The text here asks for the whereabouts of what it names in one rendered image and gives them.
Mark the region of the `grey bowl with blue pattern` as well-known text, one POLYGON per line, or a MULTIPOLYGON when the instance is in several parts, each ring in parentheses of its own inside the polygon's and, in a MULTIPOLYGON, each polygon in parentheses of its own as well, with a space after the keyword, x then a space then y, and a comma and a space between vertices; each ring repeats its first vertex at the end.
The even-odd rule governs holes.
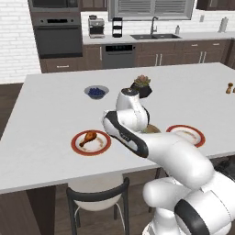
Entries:
POLYGON ((102 99, 109 89, 103 85, 91 85, 86 87, 84 92, 92 99, 102 99))

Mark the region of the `brown chicken drumstick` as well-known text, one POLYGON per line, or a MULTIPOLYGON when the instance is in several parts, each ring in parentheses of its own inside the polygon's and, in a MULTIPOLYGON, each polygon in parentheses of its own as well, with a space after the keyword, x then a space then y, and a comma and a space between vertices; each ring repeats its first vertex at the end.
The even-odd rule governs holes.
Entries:
POLYGON ((94 131, 89 131, 86 133, 84 140, 80 143, 80 146, 83 147, 85 143, 90 142, 96 138, 97 134, 94 131))

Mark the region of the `brown bowl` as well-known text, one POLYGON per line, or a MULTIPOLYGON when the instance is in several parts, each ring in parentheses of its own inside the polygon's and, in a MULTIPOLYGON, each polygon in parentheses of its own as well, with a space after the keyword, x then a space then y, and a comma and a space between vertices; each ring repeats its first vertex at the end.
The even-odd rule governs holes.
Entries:
POLYGON ((160 133, 161 131, 157 127, 153 126, 152 124, 149 124, 147 128, 145 128, 142 132, 143 133, 160 133))

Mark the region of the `white kitchen island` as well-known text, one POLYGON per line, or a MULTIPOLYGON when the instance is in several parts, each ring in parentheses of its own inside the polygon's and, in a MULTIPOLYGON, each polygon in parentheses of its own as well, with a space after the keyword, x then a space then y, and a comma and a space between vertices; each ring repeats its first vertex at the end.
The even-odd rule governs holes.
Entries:
POLYGON ((28 76, 0 139, 0 235, 51 235, 31 189, 155 167, 167 175, 144 188, 144 235, 227 235, 235 177, 212 160, 235 155, 230 84, 221 63, 28 76))

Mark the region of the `red rimmed plate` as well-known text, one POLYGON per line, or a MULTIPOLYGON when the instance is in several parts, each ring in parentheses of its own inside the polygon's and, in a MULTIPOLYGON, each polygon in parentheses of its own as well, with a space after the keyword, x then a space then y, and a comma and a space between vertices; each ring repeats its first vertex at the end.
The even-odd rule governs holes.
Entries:
POLYGON ((110 137, 101 130, 85 130, 76 134, 71 141, 72 149, 83 156, 96 156, 104 153, 111 146, 110 137), (85 143, 83 147, 80 146, 80 143, 84 140, 84 137, 87 132, 94 131, 97 136, 94 140, 85 143))
POLYGON ((206 142, 204 134, 191 126, 187 125, 172 125, 169 127, 167 132, 172 132, 181 138, 189 141, 191 144, 195 145, 197 148, 203 146, 206 142))

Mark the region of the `succulent plant in black pot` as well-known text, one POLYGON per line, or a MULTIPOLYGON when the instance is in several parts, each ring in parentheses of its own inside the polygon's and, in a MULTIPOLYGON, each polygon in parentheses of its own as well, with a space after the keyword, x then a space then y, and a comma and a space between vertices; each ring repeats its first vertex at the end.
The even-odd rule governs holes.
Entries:
POLYGON ((139 92, 140 98, 148 97, 152 90, 150 88, 151 79, 145 75, 139 75, 131 85, 132 89, 135 89, 139 92))

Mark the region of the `black dishwasher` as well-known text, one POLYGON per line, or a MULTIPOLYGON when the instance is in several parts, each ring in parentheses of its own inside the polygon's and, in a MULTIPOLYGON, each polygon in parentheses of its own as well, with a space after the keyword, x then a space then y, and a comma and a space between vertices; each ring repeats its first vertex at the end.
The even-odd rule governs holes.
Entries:
POLYGON ((133 44, 107 44, 102 47, 104 69, 131 68, 135 65, 133 44))

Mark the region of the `black and white chair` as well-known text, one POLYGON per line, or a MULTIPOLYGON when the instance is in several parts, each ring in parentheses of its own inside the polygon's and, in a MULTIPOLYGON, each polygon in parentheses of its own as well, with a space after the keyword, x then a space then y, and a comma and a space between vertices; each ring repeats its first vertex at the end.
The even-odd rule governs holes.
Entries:
POLYGON ((68 199, 72 235, 81 227, 79 210, 102 211, 114 208, 114 219, 120 215, 125 235, 129 235, 129 179, 121 173, 98 175, 68 183, 68 199))

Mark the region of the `black sink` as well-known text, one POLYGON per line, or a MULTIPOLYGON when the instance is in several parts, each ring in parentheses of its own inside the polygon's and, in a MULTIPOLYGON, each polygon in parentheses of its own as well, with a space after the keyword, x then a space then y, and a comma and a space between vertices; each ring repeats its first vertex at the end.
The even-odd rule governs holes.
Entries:
POLYGON ((174 34, 142 34, 142 35, 130 35, 136 40, 140 39, 180 39, 179 36, 174 34))

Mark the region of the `black tiered stand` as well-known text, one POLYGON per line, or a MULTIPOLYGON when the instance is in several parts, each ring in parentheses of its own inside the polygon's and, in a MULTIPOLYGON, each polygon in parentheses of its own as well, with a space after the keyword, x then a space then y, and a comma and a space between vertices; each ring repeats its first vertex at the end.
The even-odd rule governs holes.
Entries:
POLYGON ((121 38, 122 37, 123 20, 121 17, 114 17, 112 19, 112 37, 121 38))

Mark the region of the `brown base cupboards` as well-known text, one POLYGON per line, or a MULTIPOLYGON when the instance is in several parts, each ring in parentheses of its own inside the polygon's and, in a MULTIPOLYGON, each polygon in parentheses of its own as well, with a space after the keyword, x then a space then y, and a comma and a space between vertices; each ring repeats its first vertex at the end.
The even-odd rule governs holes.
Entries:
MULTIPOLYGON (((177 40, 126 44, 135 46, 135 65, 133 67, 221 62, 235 68, 235 39, 177 40)), ((82 57, 40 59, 40 69, 43 73, 104 69, 102 63, 103 46, 84 45, 82 57)))

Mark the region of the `silver coffee machine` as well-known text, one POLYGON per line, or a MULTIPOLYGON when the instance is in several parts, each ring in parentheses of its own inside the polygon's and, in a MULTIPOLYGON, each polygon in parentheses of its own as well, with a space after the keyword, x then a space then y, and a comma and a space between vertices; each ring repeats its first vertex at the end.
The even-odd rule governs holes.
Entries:
POLYGON ((91 39, 102 39, 105 36, 105 20, 98 18, 95 15, 91 15, 88 18, 89 37, 91 39))

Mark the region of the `dark tap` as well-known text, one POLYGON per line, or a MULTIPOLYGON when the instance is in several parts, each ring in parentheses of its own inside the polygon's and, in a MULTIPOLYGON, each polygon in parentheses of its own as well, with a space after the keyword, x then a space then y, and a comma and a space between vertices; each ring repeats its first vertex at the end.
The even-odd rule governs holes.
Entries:
POLYGON ((153 35, 154 32, 157 32, 157 27, 154 26, 154 21, 158 19, 158 17, 153 17, 151 20, 151 35, 153 35))

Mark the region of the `window with blinds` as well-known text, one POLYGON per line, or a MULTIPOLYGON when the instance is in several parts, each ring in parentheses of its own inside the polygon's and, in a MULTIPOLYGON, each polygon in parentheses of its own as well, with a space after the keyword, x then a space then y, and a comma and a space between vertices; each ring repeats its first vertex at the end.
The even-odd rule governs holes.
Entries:
POLYGON ((195 0, 107 0, 108 19, 124 21, 190 20, 195 0))

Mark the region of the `microwave oven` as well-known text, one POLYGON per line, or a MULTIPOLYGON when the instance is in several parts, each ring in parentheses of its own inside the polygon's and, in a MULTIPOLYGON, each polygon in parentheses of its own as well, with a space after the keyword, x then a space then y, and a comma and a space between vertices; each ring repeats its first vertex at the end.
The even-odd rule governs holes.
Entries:
POLYGON ((79 10, 78 0, 28 0, 32 12, 75 12, 79 10))

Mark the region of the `white paper towel roll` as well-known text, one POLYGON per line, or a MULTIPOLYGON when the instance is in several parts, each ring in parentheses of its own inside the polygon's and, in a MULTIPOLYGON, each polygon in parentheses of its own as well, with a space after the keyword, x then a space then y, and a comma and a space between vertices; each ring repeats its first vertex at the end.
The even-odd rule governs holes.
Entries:
POLYGON ((224 33, 226 31, 228 21, 229 19, 227 17, 224 17, 221 19, 219 30, 218 30, 219 33, 224 33))

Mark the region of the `black wall oven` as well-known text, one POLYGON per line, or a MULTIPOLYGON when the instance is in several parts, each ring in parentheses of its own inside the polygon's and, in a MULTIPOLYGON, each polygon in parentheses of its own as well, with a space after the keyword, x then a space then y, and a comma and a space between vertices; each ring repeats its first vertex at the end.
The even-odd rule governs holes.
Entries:
POLYGON ((41 59, 83 56, 82 24, 79 16, 33 17, 32 25, 41 59))

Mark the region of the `brown wall cupboards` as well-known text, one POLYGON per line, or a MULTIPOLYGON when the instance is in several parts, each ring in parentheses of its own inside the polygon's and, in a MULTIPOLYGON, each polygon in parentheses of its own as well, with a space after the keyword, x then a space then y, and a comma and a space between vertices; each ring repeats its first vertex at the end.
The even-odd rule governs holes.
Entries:
POLYGON ((82 11, 107 11, 107 0, 81 0, 82 11))

